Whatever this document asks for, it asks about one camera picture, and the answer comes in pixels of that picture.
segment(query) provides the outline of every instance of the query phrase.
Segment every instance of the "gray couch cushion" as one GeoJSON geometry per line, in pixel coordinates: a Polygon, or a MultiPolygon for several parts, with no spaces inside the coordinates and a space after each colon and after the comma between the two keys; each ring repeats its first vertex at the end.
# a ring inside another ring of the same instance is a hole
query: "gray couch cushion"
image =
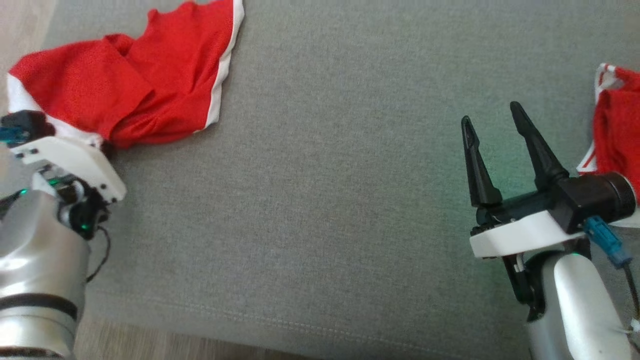
{"type": "MultiPolygon", "coordinates": [[[[61,1],[45,46],[177,3],[61,1]]],[[[507,197],[534,188],[509,101],[573,168],[596,66],[640,68],[640,3],[400,3],[247,0],[221,122],[120,153],[88,311],[325,358],[527,358],[526,308],[468,244],[460,118],[507,197]]]]}

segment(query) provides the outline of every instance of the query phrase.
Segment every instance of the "red fabric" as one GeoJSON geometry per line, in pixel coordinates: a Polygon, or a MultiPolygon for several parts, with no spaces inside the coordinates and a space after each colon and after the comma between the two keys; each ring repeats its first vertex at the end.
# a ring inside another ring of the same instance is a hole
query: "red fabric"
{"type": "Polygon", "coordinates": [[[151,10],[137,40],[113,34],[30,54],[10,74],[47,114],[117,147],[171,142],[205,127],[233,11],[233,0],[151,10]]]}
{"type": "Polygon", "coordinates": [[[640,74],[616,67],[624,85],[600,93],[593,118],[598,173],[619,172],[640,194],[640,74]]]}

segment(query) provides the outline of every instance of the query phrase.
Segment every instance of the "black cable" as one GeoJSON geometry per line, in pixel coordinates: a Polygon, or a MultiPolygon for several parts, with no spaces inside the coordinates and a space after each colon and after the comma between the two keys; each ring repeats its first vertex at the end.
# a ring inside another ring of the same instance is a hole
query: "black cable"
{"type": "Polygon", "coordinates": [[[633,341],[633,339],[631,338],[631,332],[629,334],[627,334],[627,338],[629,339],[629,343],[631,344],[631,346],[634,348],[634,350],[640,354],[640,347],[638,346],[638,344],[636,344],[635,341],[633,341]]]}
{"type": "Polygon", "coordinates": [[[640,320],[640,300],[638,299],[638,290],[636,288],[636,282],[634,281],[634,275],[631,273],[629,263],[622,266],[625,269],[625,276],[627,277],[627,284],[629,285],[629,291],[631,291],[631,298],[634,301],[634,318],[640,320]]]}
{"type": "Polygon", "coordinates": [[[100,272],[100,269],[102,268],[104,263],[106,263],[107,260],[109,259],[109,253],[111,252],[111,237],[109,236],[109,233],[107,232],[107,229],[103,228],[102,226],[98,226],[97,229],[101,230],[104,233],[104,237],[107,238],[107,249],[104,252],[104,258],[102,258],[102,261],[100,262],[100,265],[98,265],[98,267],[95,269],[95,271],[86,278],[87,284],[89,282],[91,282],[91,280],[93,280],[93,278],[96,275],[98,275],[98,273],[100,272]]]}

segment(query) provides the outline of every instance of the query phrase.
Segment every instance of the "white fabric edge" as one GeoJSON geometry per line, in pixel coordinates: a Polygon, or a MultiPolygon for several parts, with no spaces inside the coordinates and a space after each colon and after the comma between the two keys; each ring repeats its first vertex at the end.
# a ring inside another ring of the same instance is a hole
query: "white fabric edge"
{"type": "Polygon", "coordinates": [[[244,7],[242,0],[233,0],[234,2],[234,18],[233,18],[233,30],[231,32],[231,39],[229,39],[229,45],[225,52],[220,56],[218,62],[218,75],[211,88],[211,103],[209,105],[209,112],[207,113],[207,122],[202,129],[207,128],[209,125],[218,122],[220,119],[220,102],[222,100],[222,82],[227,78],[229,74],[229,65],[231,64],[231,50],[236,45],[236,37],[240,24],[244,19],[244,7]]]}
{"type": "MultiPolygon", "coordinates": [[[[29,94],[20,79],[11,74],[7,74],[6,89],[9,102],[8,110],[10,113],[15,113],[20,110],[42,111],[42,108],[34,100],[31,94],[29,94]]],[[[50,116],[47,113],[45,113],[45,115],[47,117],[47,121],[56,129],[56,136],[58,137],[78,139],[83,143],[96,147],[100,147],[104,141],[100,134],[82,131],[60,119],[50,116]]]]}
{"type": "Polygon", "coordinates": [[[595,142],[591,141],[591,146],[589,146],[589,150],[587,150],[587,154],[584,156],[580,164],[575,169],[578,171],[578,174],[584,175],[590,172],[596,172],[598,170],[597,160],[594,152],[596,151],[595,142]]]}
{"type": "Polygon", "coordinates": [[[636,208],[636,212],[630,217],[612,222],[611,225],[617,227],[640,227],[640,208],[636,208]]]}
{"type": "Polygon", "coordinates": [[[616,77],[616,67],[613,65],[609,65],[607,63],[601,63],[596,70],[596,78],[595,78],[595,95],[596,95],[596,104],[598,103],[598,99],[600,98],[600,93],[602,90],[607,90],[610,88],[615,82],[618,80],[616,77]]]}

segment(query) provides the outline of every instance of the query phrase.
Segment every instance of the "white bracket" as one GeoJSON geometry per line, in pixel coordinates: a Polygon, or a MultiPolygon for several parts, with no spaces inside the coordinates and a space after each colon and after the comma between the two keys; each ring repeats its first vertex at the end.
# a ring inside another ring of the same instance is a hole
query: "white bracket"
{"type": "Polygon", "coordinates": [[[583,232],[565,233],[547,210],[498,226],[469,242],[477,258],[497,258],[538,250],[584,236],[583,232]]]}
{"type": "Polygon", "coordinates": [[[127,188],[98,149],[73,138],[47,136],[10,149],[24,164],[48,161],[95,188],[108,202],[121,201],[127,188]]]}

